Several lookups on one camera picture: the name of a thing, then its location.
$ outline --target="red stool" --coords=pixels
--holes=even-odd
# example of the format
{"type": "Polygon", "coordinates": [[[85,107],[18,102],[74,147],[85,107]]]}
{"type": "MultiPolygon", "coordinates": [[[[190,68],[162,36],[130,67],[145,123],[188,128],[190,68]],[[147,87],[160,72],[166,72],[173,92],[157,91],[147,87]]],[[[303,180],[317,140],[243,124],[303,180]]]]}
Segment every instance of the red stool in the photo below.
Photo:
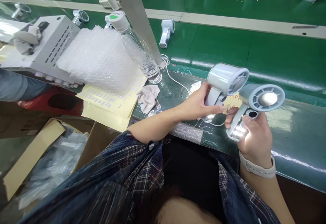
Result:
{"type": "Polygon", "coordinates": [[[55,114],[81,116],[83,112],[83,100],[61,87],[52,87],[34,99],[16,103],[28,110],[55,114]]]}

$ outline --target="white smartwatch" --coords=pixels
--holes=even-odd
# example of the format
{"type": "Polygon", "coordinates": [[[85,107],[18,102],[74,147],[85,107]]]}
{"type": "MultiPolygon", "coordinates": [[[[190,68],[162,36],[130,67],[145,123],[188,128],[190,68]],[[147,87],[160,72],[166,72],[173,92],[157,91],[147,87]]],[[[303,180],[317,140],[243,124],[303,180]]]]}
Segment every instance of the white smartwatch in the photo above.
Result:
{"type": "Polygon", "coordinates": [[[269,169],[265,169],[261,166],[255,165],[249,160],[246,160],[240,151],[239,151],[239,156],[240,156],[241,164],[247,169],[247,171],[264,178],[273,178],[276,175],[275,159],[273,156],[271,156],[272,167],[269,169]]]}

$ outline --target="person's left hand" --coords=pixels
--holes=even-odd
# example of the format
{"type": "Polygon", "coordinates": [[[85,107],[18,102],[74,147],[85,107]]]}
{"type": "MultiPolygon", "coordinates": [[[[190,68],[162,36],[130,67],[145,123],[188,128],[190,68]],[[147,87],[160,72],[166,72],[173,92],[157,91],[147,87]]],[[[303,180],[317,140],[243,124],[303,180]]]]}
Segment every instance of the person's left hand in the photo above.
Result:
{"type": "Polygon", "coordinates": [[[209,114],[218,114],[224,111],[224,106],[205,106],[204,100],[209,89],[208,82],[203,83],[182,104],[175,107],[176,116],[182,120],[195,120],[209,114]]]}

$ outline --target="fan grille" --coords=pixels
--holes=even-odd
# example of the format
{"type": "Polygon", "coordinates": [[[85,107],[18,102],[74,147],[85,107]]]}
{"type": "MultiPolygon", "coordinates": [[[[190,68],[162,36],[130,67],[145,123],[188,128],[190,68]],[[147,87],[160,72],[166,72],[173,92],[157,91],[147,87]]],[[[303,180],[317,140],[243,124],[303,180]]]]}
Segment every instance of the fan grille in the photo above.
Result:
{"type": "Polygon", "coordinates": [[[232,84],[229,87],[229,94],[235,94],[238,92],[238,90],[241,89],[241,87],[243,86],[243,84],[246,82],[248,77],[248,73],[247,72],[242,72],[241,74],[239,74],[237,76],[236,79],[234,79],[234,81],[232,82],[232,84]]]}
{"type": "Polygon", "coordinates": [[[279,107],[283,103],[284,99],[285,99],[284,91],[281,88],[278,88],[278,87],[262,88],[262,89],[258,90],[252,98],[252,105],[254,106],[253,109],[256,109],[259,111],[270,111],[270,110],[273,110],[273,109],[279,107]],[[265,106],[259,102],[259,98],[267,92],[272,92],[277,95],[277,101],[273,105],[265,106]]]}

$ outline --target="white cable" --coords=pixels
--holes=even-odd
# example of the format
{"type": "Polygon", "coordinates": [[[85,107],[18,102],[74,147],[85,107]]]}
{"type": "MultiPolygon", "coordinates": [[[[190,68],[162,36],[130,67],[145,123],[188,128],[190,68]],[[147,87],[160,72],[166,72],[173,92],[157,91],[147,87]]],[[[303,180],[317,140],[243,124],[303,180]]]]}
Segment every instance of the white cable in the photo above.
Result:
{"type": "MultiPolygon", "coordinates": [[[[165,56],[166,59],[167,59],[167,61],[165,61],[165,59],[162,58],[162,60],[165,62],[165,66],[161,67],[160,70],[163,69],[163,68],[166,68],[166,72],[167,72],[168,76],[169,76],[173,81],[175,81],[175,82],[178,83],[179,85],[183,86],[183,87],[187,90],[187,92],[188,92],[188,94],[189,94],[189,96],[190,96],[190,92],[189,92],[189,90],[188,90],[184,85],[182,85],[181,83],[177,82],[176,80],[174,80],[174,79],[170,76],[170,74],[169,74],[169,70],[167,69],[167,66],[170,64],[169,57],[168,57],[167,55],[165,55],[165,54],[161,54],[161,56],[165,56]]],[[[213,126],[222,126],[222,125],[224,125],[224,122],[223,122],[222,124],[220,124],[220,125],[215,125],[215,124],[212,124],[212,123],[210,123],[210,124],[213,125],[213,126]]]]}
{"type": "Polygon", "coordinates": [[[222,126],[222,125],[224,125],[224,122],[222,124],[220,124],[220,125],[214,125],[213,123],[210,123],[210,124],[213,125],[213,126],[222,126]]]}
{"type": "MultiPolygon", "coordinates": [[[[166,56],[165,54],[161,54],[161,55],[162,55],[162,56],[165,56],[166,59],[167,59],[167,61],[165,61],[165,59],[162,58],[162,60],[165,62],[165,66],[163,66],[162,68],[160,68],[160,70],[163,69],[164,67],[166,67],[166,72],[167,72],[168,76],[169,76],[172,80],[174,80],[174,79],[170,76],[170,74],[169,74],[169,70],[167,69],[167,66],[170,64],[169,57],[166,56]]],[[[177,82],[176,80],[174,80],[174,81],[175,81],[176,83],[178,83],[179,85],[183,86],[183,87],[187,90],[187,92],[188,92],[188,94],[189,94],[189,96],[190,96],[190,92],[189,92],[189,90],[188,90],[184,85],[182,85],[181,83],[177,82]]]]}

